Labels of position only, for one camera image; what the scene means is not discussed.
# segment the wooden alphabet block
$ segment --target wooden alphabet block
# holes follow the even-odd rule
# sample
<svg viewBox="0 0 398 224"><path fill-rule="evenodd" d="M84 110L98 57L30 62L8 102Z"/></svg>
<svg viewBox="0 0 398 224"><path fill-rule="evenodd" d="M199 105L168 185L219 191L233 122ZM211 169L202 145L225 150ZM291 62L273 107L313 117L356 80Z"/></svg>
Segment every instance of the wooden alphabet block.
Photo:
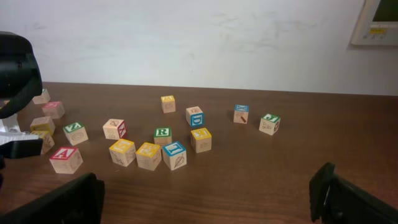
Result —
<svg viewBox="0 0 398 224"><path fill-rule="evenodd" d="M205 114L199 106L187 108L185 110L185 117L191 127L198 127L205 124Z"/></svg>
<svg viewBox="0 0 398 224"><path fill-rule="evenodd" d="M51 135L54 134L55 125L51 117L46 116L42 118L35 118L30 124L30 131L49 131Z"/></svg>
<svg viewBox="0 0 398 224"><path fill-rule="evenodd" d="M196 153L211 149L211 134L206 128L191 131L191 145Z"/></svg>
<svg viewBox="0 0 398 224"><path fill-rule="evenodd" d="M154 143L162 147L172 143L172 129L170 127L156 128L154 134Z"/></svg>
<svg viewBox="0 0 398 224"><path fill-rule="evenodd" d="M136 158L136 146L134 142L125 139L119 139L109 148L109 151L112 161L125 167Z"/></svg>
<svg viewBox="0 0 398 224"><path fill-rule="evenodd" d="M61 147L52 157L50 162L58 174L74 174L83 163L80 151L76 147Z"/></svg>
<svg viewBox="0 0 398 224"><path fill-rule="evenodd" d="M72 146L88 140L86 128L81 122L76 122L63 127L63 132Z"/></svg>
<svg viewBox="0 0 398 224"><path fill-rule="evenodd" d="M163 160L170 170L187 165L187 150L179 141L163 146Z"/></svg>
<svg viewBox="0 0 398 224"><path fill-rule="evenodd" d="M59 119L65 114L61 101L49 102L43 106L43 113L52 119Z"/></svg>
<svg viewBox="0 0 398 224"><path fill-rule="evenodd" d="M249 118L249 106L235 105L234 122L247 124Z"/></svg>
<svg viewBox="0 0 398 224"><path fill-rule="evenodd" d="M154 171L162 160L160 145L145 142L136 152L138 167Z"/></svg>
<svg viewBox="0 0 398 224"><path fill-rule="evenodd" d="M106 139L121 139L127 133L127 127L122 119L109 119L102 127L104 129Z"/></svg>
<svg viewBox="0 0 398 224"><path fill-rule="evenodd" d="M50 95L47 89L43 89L42 94L40 96L33 97L34 104L44 104L50 101Z"/></svg>
<svg viewBox="0 0 398 224"><path fill-rule="evenodd" d="M55 144L48 131L32 131L32 134L36 134L43 139L42 154L46 154Z"/></svg>
<svg viewBox="0 0 398 224"><path fill-rule="evenodd" d="M266 114L261 118L259 130L269 135L275 134L279 129L280 117Z"/></svg>
<svg viewBox="0 0 398 224"><path fill-rule="evenodd" d="M163 113L175 112L175 98L174 96L162 96L162 110Z"/></svg>

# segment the brown table surface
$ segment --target brown table surface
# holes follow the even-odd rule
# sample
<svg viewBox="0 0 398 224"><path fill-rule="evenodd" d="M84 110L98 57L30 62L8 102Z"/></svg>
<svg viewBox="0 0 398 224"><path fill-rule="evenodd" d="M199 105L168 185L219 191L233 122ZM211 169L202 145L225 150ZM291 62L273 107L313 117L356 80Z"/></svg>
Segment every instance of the brown table surface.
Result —
<svg viewBox="0 0 398 224"><path fill-rule="evenodd" d="M398 208L398 97L222 90L159 86L44 83L65 116L55 119L55 146L43 156L7 160L1 172L0 214L87 172L105 181L102 223L310 223L308 182L326 162L337 173ZM160 97L174 95L177 111L163 114ZM233 123L235 104L249 105L248 124ZM185 109L199 106L213 136L212 150L195 154ZM18 114L29 130L43 105ZM260 132L262 115L281 117L278 132ZM171 126L187 148L188 164L155 171L114 164L102 126L125 119L126 139L153 142L156 127ZM81 121L89 140L78 144L83 164L56 174L49 157L69 146L62 131Z"/></svg>

